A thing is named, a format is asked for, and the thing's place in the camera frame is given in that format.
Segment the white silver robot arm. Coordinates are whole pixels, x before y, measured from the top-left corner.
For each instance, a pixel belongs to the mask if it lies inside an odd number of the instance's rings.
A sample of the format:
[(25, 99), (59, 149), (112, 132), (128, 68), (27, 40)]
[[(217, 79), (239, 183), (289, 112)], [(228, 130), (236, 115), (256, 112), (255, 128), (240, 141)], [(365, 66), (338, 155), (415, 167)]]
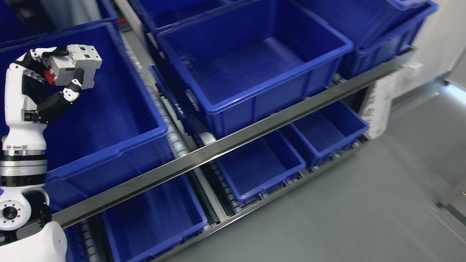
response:
[(52, 221), (43, 189), (44, 150), (4, 150), (1, 155), (2, 262), (65, 262), (64, 230)]

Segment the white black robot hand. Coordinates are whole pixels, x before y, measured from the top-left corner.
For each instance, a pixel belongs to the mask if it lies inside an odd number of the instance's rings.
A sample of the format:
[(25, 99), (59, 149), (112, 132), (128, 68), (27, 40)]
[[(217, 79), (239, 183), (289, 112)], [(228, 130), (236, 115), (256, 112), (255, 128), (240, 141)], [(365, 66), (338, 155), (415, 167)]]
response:
[(84, 70), (76, 68), (62, 91), (47, 95), (44, 59), (69, 54), (65, 47), (35, 48), (10, 63), (5, 72), (4, 113), (9, 132), (4, 151), (45, 151), (48, 124), (64, 115), (80, 97)]

